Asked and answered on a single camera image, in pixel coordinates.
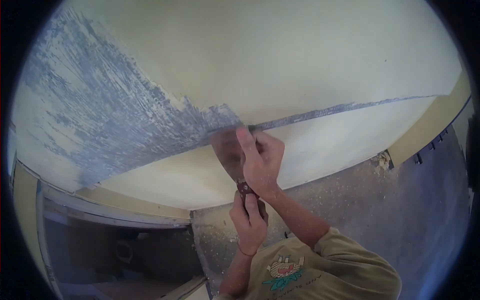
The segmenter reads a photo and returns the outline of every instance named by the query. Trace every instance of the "finger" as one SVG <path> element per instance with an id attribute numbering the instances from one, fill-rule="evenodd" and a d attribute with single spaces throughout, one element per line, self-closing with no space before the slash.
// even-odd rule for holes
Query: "finger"
<path id="1" fill-rule="evenodd" d="M 260 154 L 258 153 L 256 141 L 250 131 L 245 127 L 237 128 L 237 139 L 240 147 L 245 153 L 246 160 L 260 160 Z"/>
<path id="2" fill-rule="evenodd" d="M 247 212 L 243 208 L 243 200 L 241 199 L 239 191 L 235 192 L 233 198 L 233 208 L 230 209 L 230 218 L 235 226 L 248 227 L 250 221 L 248 220 Z"/>
<path id="3" fill-rule="evenodd" d="M 285 147 L 285 144 L 283 144 L 283 142 L 263 131 L 254 131 L 252 133 L 252 136 L 254 138 L 254 140 L 261 144 L 262 146 L 264 147 L 274 147 L 274 148 L 278 148 L 278 147 Z"/>
<path id="4" fill-rule="evenodd" d="M 265 207 L 265 202 L 263 202 L 262 200 L 257 200 L 257 204 L 258 204 L 258 210 L 260 211 L 260 216 L 268 226 L 268 213 Z"/>
<path id="5" fill-rule="evenodd" d="M 264 220 L 260 216 L 260 211 L 258 210 L 257 197 L 254 194 L 247 194 L 245 199 L 245 208 L 247 209 L 250 224 L 252 227 L 256 227 L 263 222 Z"/>
<path id="6" fill-rule="evenodd" d="M 281 160 L 285 151 L 285 144 L 281 140 L 263 131 L 255 131 L 252 135 L 257 144 L 261 145 L 263 149 L 263 151 L 260 152 L 263 160 L 271 161 L 278 160 L 279 158 Z"/>

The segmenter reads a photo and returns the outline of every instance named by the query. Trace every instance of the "bracelet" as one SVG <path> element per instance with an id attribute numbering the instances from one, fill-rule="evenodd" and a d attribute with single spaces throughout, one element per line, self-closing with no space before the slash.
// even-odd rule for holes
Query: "bracelet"
<path id="1" fill-rule="evenodd" d="M 240 245 L 239 245 L 239 242 L 237 241 L 237 247 L 238 249 L 240 250 L 240 252 L 245 255 L 245 256 L 249 256 L 249 257 L 252 257 L 252 256 L 255 256 L 255 254 L 257 254 L 257 252 L 255 252 L 254 254 L 250 255 L 250 254 L 247 254 L 245 252 L 243 252 L 241 249 L 240 249 Z"/>

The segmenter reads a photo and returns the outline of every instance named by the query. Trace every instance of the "dusty floor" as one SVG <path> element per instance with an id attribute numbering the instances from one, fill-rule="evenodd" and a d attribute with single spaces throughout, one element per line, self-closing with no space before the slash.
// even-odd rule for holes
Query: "dusty floor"
<path id="1" fill-rule="evenodd" d="M 456 258 L 468 225 L 470 199 L 462 151 L 453 128 L 436 149 L 389 170 L 380 156 L 287 190 L 315 214 L 384 257 L 402 278 L 400 299 L 428 299 Z M 288 228 L 269 207 L 264 246 Z M 193 213 L 195 246 L 212 292 L 236 250 L 230 205 Z"/>

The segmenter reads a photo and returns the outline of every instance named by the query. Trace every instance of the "t-shirt graphic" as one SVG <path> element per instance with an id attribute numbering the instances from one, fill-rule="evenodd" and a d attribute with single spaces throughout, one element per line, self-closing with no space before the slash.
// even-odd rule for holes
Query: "t-shirt graphic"
<path id="1" fill-rule="evenodd" d="M 273 262 L 267 267 L 267 270 L 270 272 L 270 275 L 274 278 L 272 280 L 267 280 L 262 282 L 262 284 L 273 283 L 270 290 L 280 289 L 282 291 L 287 284 L 292 280 L 297 280 L 301 277 L 303 269 L 300 267 L 305 261 L 305 257 L 299 259 L 299 263 L 290 262 L 290 255 L 283 259 L 283 255 L 278 256 L 278 261 Z"/>

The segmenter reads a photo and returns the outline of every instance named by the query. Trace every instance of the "wrist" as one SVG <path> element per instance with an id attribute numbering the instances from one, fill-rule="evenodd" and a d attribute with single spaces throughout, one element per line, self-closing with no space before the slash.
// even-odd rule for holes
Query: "wrist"
<path id="1" fill-rule="evenodd" d="M 241 240 L 237 243 L 237 252 L 240 252 L 242 255 L 246 257 L 253 257 L 257 254 L 258 248 L 260 246 L 253 246 L 253 245 L 246 245 L 242 243 Z"/>
<path id="2" fill-rule="evenodd" d="M 275 184 L 274 187 L 272 187 L 268 192 L 264 193 L 264 195 L 261 195 L 262 199 L 265 200 L 267 203 L 275 201 L 279 196 L 282 194 L 282 189 L 278 186 L 278 184 Z"/>

